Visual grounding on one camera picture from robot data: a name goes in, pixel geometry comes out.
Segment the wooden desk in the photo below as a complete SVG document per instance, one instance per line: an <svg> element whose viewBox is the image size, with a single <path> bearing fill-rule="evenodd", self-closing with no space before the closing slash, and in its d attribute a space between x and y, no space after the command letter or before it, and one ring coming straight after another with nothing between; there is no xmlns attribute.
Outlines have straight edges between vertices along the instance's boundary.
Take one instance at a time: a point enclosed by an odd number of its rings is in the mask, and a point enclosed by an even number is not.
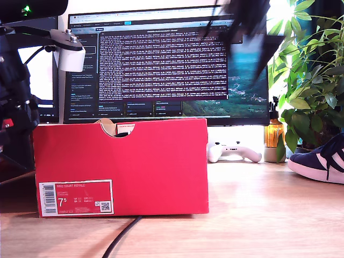
<svg viewBox="0 0 344 258"><path fill-rule="evenodd" d="M344 185L308 180L286 163L208 166L209 214L144 218L112 257L343 258ZM33 178L3 188L3 258L102 257L132 221L39 219Z"/></svg>

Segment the computer monitor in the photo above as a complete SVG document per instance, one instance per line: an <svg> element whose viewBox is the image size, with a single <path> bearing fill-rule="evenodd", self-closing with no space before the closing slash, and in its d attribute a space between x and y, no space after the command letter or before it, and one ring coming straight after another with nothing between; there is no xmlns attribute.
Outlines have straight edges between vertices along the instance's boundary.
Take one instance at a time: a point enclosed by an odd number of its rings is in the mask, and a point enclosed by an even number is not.
<svg viewBox="0 0 344 258"><path fill-rule="evenodd" d="M201 41L213 8L217 18ZM208 125L266 125L267 70L252 85L263 34L217 40L232 16L221 6L70 14L86 49L81 73L66 73L64 123L203 117Z"/></svg>
<svg viewBox="0 0 344 258"><path fill-rule="evenodd" d="M5 26L29 26L42 30L58 29L58 18L19 21L5 24ZM18 50L24 63L39 47L21 48ZM30 72L31 93L37 96L40 123L59 122L59 93L58 93L58 68L53 53L41 51L27 65Z"/></svg>

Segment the size number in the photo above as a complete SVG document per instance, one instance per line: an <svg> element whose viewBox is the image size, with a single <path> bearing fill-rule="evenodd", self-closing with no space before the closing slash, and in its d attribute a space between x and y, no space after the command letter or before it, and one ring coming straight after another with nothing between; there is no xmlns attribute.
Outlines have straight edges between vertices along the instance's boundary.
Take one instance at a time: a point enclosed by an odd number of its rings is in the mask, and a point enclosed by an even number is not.
<svg viewBox="0 0 344 258"><path fill-rule="evenodd" d="M62 203L67 202L67 198L59 198L58 200L60 201L60 204L59 204L60 207L62 206Z"/></svg>

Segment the game controller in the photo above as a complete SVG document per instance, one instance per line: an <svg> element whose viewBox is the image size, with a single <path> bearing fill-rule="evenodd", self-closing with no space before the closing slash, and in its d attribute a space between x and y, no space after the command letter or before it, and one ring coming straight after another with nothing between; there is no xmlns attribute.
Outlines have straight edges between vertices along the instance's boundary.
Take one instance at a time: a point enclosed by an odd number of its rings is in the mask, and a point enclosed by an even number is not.
<svg viewBox="0 0 344 258"><path fill-rule="evenodd" d="M208 160L211 163L216 163L222 156L239 155L243 159L248 158L253 162L259 162L262 159L262 154L253 151L250 148L242 146L226 146L216 142L216 145L211 147L208 151Z"/></svg>

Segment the navy sneaker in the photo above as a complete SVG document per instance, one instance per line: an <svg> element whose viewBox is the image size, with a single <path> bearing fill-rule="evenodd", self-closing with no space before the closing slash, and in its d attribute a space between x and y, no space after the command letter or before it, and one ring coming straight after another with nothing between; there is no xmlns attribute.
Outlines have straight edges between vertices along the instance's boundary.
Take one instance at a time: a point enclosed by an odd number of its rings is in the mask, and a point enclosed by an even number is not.
<svg viewBox="0 0 344 258"><path fill-rule="evenodd" d="M344 184L344 133L312 152L293 154L288 167L310 179Z"/></svg>

